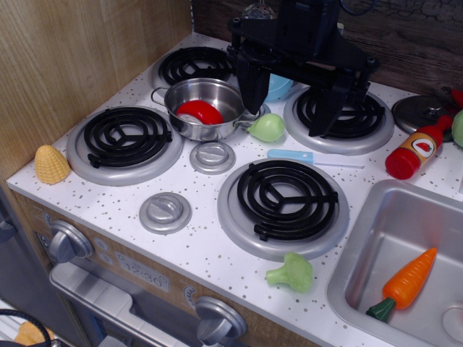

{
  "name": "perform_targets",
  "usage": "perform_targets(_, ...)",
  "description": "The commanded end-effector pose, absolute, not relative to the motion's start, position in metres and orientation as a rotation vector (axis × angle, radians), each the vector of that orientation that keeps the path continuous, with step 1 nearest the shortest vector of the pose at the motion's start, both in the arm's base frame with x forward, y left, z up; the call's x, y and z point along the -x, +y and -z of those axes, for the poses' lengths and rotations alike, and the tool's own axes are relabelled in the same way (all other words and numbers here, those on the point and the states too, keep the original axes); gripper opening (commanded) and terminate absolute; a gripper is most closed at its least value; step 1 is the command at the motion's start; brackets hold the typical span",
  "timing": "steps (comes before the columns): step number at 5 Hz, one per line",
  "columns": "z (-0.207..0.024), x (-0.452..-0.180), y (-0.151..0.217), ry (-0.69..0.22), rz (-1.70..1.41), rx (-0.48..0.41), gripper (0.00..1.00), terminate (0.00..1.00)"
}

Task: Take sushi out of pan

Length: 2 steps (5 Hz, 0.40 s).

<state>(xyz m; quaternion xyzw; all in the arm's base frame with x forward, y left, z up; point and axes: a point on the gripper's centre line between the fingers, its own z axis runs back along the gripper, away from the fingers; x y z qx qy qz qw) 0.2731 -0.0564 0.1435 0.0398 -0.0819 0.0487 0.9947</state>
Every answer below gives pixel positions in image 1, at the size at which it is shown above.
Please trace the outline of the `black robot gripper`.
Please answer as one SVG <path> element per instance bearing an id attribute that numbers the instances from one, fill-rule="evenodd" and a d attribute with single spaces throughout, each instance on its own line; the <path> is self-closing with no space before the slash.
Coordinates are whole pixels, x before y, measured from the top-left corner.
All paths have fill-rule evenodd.
<path id="1" fill-rule="evenodd" d="M 273 20 L 229 21 L 229 58 L 244 107 L 257 113 L 270 74 L 316 86 L 310 137 L 326 135 L 347 103 L 363 101 L 379 62 L 340 33 L 340 1 L 281 1 Z"/>

